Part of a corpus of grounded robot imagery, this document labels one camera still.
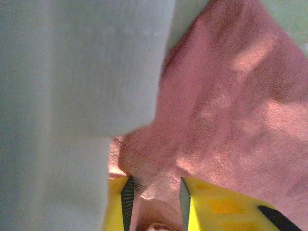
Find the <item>pink cloth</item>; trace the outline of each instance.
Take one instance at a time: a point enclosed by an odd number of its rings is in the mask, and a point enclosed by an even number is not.
[[[193,22],[166,61],[154,122],[111,143],[109,176],[126,174],[131,230],[182,230],[186,176],[268,201],[308,230],[308,60],[259,1],[212,0]]]

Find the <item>white fabric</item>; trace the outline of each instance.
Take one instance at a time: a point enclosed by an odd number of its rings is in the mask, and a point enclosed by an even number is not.
[[[101,229],[109,137],[154,117],[174,3],[1,3],[0,230]]]

